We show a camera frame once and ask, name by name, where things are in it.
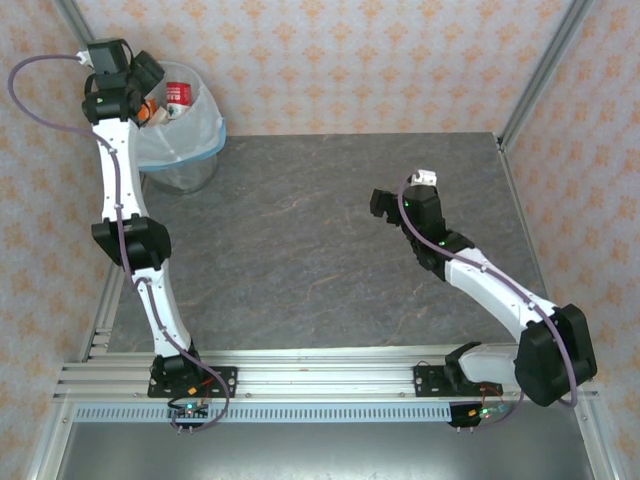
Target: clear plastic bag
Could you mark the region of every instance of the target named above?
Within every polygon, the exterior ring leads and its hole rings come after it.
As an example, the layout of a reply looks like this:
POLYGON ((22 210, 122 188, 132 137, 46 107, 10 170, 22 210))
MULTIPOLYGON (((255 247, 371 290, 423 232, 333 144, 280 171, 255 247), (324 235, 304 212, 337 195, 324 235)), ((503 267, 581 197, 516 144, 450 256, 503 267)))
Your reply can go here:
POLYGON ((211 159, 224 146, 225 122, 213 95, 200 76, 189 67, 175 62, 160 62, 165 70, 163 81, 154 90, 157 99, 166 98, 166 82, 189 83, 193 105, 180 118, 166 125, 143 127, 135 139, 138 168, 158 172, 188 162, 211 159))

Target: orange floral pattern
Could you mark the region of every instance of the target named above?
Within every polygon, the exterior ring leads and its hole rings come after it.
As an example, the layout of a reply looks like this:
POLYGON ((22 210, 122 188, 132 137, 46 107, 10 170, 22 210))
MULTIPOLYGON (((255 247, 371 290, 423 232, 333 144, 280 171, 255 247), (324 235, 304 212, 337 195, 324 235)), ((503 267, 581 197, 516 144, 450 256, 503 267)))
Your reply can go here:
POLYGON ((499 133, 570 3, 78 0, 97 35, 199 71, 231 135, 499 133))
POLYGON ((638 478, 640 10, 628 5, 596 2, 508 154, 547 287, 587 315, 615 443, 638 478))
MULTIPOLYGON (((48 0, 17 2, 0 19, 14 25, 0 46, 4 72, 30 55, 78 49, 48 0)), ((87 73, 69 61, 30 65, 17 93, 47 119, 88 128, 80 110, 87 73)), ((95 144, 35 124, 4 87, 0 103, 0 477, 19 479, 62 363, 77 359, 95 315, 108 261, 90 233, 102 200, 95 144)))

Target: trash can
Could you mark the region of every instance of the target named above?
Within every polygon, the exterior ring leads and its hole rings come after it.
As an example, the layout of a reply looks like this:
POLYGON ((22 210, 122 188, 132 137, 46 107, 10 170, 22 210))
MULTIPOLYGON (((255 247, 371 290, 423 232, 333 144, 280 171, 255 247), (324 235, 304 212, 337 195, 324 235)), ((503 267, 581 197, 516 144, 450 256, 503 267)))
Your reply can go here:
POLYGON ((163 81, 151 95, 166 99, 167 81, 191 85, 192 105, 166 125, 142 127, 135 138, 138 168, 161 190, 192 193, 213 178, 226 140, 225 121, 202 78, 186 65, 161 61, 163 81))

